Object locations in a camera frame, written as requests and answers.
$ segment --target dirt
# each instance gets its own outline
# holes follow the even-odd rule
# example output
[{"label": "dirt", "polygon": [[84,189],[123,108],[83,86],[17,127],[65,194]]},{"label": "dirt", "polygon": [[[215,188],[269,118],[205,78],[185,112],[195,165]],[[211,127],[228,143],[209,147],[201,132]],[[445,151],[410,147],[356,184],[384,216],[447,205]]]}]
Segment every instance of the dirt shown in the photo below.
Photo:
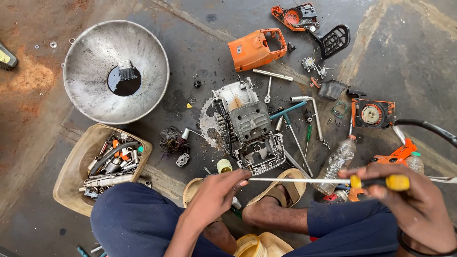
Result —
[{"label": "dirt", "polygon": [[[91,2],[4,0],[1,5],[6,8],[0,15],[0,40],[18,63],[12,71],[0,70],[0,173],[11,163],[29,126],[39,115],[46,115],[40,113],[41,103],[62,79],[60,64],[70,47],[69,39],[84,30]],[[51,41],[57,43],[56,48],[50,48]]]}]

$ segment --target black rubber hose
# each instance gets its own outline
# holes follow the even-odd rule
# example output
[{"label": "black rubber hose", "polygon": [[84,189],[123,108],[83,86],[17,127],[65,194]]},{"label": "black rubber hose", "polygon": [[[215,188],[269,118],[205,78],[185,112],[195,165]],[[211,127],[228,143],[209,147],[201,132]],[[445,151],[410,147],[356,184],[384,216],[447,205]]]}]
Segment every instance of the black rubber hose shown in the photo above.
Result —
[{"label": "black rubber hose", "polygon": [[134,146],[134,145],[139,145],[140,143],[138,141],[133,141],[133,142],[127,142],[121,145],[118,145],[116,148],[112,149],[111,151],[108,152],[107,155],[103,156],[98,162],[95,164],[95,166],[90,170],[89,175],[95,175],[100,169],[100,167],[111,157],[114,156],[115,153],[122,151],[122,148]]},{"label": "black rubber hose", "polygon": [[394,126],[412,125],[412,126],[418,126],[421,128],[425,128],[425,129],[430,130],[431,132],[439,135],[440,137],[446,139],[446,141],[448,141],[455,148],[457,148],[457,137],[455,135],[449,133],[447,130],[444,130],[430,122],[423,121],[423,120],[417,120],[417,119],[398,119],[393,123],[393,125]]}]

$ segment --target chainsaw engine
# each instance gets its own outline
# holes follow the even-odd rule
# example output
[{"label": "chainsaw engine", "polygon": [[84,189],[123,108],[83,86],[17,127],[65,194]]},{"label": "chainsaw engine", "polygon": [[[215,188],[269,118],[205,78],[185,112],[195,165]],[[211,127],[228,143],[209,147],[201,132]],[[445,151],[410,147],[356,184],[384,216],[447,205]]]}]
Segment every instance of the chainsaw engine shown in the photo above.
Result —
[{"label": "chainsaw engine", "polygon": [[[285,155],[282,135],[273,134],[268,107],[259,101],[253,87],[246,78],[213,90],[200,115],[200,129],[211,146],[228,152],[239,168],[255,176],[282,164]],[[210,107],[215,110],[213,124],[208,124],[206,117]],[[215,128],[222,140],[208,133],[210,128]]]}]

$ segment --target foot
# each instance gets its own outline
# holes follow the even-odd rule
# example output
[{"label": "foot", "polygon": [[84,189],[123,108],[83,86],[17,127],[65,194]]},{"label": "foot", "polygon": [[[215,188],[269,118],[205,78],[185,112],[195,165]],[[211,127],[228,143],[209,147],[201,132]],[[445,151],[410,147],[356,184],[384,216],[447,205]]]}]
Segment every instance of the foot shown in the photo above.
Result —
[{"label": "foot", "polygon": [[203,230],[203,236],[228,254],[233,255],[236,252],[236,240],[222,221],[208,225]]},{"label": "foot", "polygon": [[[276,185],[276,188],[286,196],[286,200],[289,200],[289,194],[282,185]],[[258,202],[249,205],[243,210],[243,221],[244,223],[257,226],[265,227],[266,221],[277,218],[275,216],[275,210],[282,209],[276,198],[271,196],[265,196]]]}]

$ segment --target sandal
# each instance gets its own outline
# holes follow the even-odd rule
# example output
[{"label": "sandal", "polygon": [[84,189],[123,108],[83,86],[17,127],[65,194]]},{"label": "sandal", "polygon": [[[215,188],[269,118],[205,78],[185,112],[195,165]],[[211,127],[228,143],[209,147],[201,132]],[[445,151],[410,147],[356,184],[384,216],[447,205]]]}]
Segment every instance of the sandal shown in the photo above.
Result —
[{"label": "sandal", "polygon": [[[285,170],[283,173],[279,174],[277,178],[305,178],[303,173],[299,169],[288,169]],[[289,194],[289,200],[286,200],[286,196],[276,188],[277,185],[282,185],[284,189]],[[270,184],[270,186],[263,191],[260,195],[254,197],[252,200],[248,202],[246,205],[249,206],[251,204],[257,203],[265,196],[271,196],[278,200],[278,203],[281,207],[289,208],[295,205],[303,196],[306,189],[306,183],[303,182],[280,182],[274,181]]]},{"label": "sandal", "polygon": [[[203,183],[203,179],[201,177],[194,178],[192,179],[184,188],[184,191],[182,193],[182,203],[184,205],[184,208],[187,208],[190,204],[192,199],[194,198],[195,194],[197,193],[198,189]],[[222,217],[219,216],[217,219],[215,219],[212,223],[217,222],[217,221],[222,221]]]}]

